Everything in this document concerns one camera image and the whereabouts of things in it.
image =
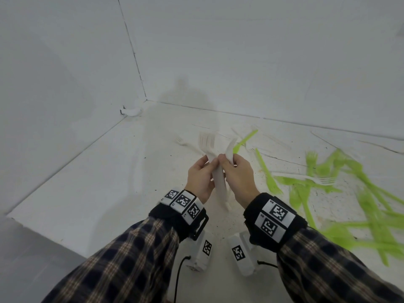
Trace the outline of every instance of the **right hand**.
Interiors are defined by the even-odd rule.
[[[238,154],[233,155],[233,164],[229,163],[224,154],[219,155],[219,163],[226,172],[226,180],[234,192],[235,199],[246,209],[259,195],[255,186],[254,171],[250,163]]]

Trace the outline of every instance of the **black cable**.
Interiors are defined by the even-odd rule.
[[[257,260],[256,262],[258,263],[258,265],[267,265],[267,266],[271,266],[271,267],[275,267],[275,268],[278,267],[277,265],[266,263],[265,261]]]
[[[178,287],[179,271],[181,270],[182,263],[183,263],[184,260],[186,260],[186,259],[191,259],[191,256],[185,256],[185,257],[181,260],[181,263],[179,264],[178,272],[177,272],[177,281],[175,282],[174,303],[175,303],[176,300],[177,300],[177,287]]]

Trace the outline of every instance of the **left hand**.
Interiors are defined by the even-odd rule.
[[[205,204],[215,188],[215,183],[211,181],[212,172],[219,166],[219,160],[215,158],[211,163],[208,162],[208,157],[205,155],[200,158],[188,170],[188,182],[184,189],[196,195],[199,200]]]

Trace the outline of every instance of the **white device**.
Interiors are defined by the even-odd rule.
[[[227,238],[231,254],[243,276],[250,276],[258,271],[259,265],[253,253],[256,245],[250,243],[250,233],[243,231]]]
[[[196,241],[187,238],[184,241],[191,255],[190,260],[185,260],[186,265],[192,271],[205,271],[208,267],[210,255],[212,254],[214,236],[205,229]]]

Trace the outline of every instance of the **plaid shirt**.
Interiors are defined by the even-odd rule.
[[[73,270],[43,302],[164,302],[178,245],[167,222],[149,217]],[[315,230],[297,232],[277,257],[295,302],[404,302],[401,290]]]

